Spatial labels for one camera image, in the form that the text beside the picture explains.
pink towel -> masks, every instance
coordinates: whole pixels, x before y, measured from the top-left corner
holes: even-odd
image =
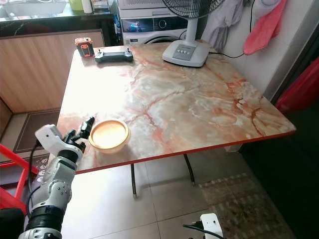
[[[245,55],[252,55],[268,46],[272,37],[279,34],[281,28],[281,18],[287,0],[282,0],[269,14],[261,17],[250,35],[248,36],[243,51]]]

fan base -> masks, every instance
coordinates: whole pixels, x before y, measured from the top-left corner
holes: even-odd
[[[163,60],[181,66],[201,67],[208,56],[209,45],[201,42],[177,40],[163,53]]]

wooden cabinet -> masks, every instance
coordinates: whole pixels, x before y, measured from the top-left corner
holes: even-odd
[[[11,110],[5,105],[5,103],[0,98],[0,138],[5,130],[5,127],[10,121],[11,115]]]
[[[13,113],[61,107],[74,39],[87,36],[104,46],[99,30],[0,40],[0,97]]]

electric fan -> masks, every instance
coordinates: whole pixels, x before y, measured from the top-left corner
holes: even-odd
[[[215,10],[223,0],[162,0],[167,8],[188,20],[185,40],[172,42],[163,60],[182,66],[201,67],[208,56],[209,45],[195,41],[198,18]]]

washing machine door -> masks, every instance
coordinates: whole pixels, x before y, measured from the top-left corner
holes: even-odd
[[[159,43],[159,42],[171,42],[171,41],[176,41],[179,40],[178,37],[171,37],[171,36],[159,36],[156,38],[153,38],[151,40],[148,40],[145,42],[145,44],[151,44],[151,43]]]

